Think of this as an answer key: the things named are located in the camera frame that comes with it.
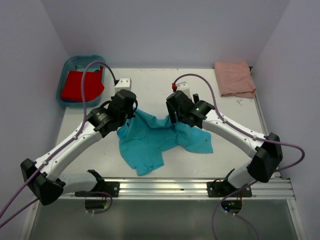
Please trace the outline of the teal t-shirt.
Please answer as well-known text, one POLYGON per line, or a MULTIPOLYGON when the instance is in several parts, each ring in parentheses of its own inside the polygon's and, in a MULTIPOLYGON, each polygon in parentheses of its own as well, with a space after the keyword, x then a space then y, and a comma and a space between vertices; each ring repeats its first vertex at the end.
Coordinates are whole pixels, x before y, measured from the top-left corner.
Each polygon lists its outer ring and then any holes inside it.
POLYGON ((170 117, 159 119, 140 109, 116 134, 120 155, 138 176, 145 176, 164 165, 162 152, 177 146, 195 154, 212 154, 211 134, 170 117))

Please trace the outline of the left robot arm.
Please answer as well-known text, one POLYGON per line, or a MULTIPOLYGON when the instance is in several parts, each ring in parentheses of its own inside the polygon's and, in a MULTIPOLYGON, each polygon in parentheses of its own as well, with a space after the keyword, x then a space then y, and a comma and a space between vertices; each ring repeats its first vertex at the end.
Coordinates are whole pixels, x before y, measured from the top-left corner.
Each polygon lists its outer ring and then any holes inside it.
POLYGON ((84 122, 47 154, 21 163, 24 182, 42 205, 52 204, 63 194, 96 197, 104 192, 105 181, 95 170, 78 174, 63 174, 63 171, 91 145, 124 126, 135 116, 137 106, 136 95, 122 89, 92 109, 84 122))

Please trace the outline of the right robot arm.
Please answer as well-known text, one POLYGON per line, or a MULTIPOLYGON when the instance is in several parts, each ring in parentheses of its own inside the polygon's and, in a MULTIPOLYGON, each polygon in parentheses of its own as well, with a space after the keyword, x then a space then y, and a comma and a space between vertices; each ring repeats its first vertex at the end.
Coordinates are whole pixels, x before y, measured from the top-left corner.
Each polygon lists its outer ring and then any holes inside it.
POLYGON ((166 98, 166 106, 172 123, 181 122, 217 134, 250 158, 248 163, 232 169, 223 181, 211 185, 220 195, 235 196, 253 181, 267 183, 283 159, 281 146, 274 144, 280 140, 278 135, 265 136, 219 116, 214 105, 200 100, 197 95, 190 99, 177 90, 166 98))

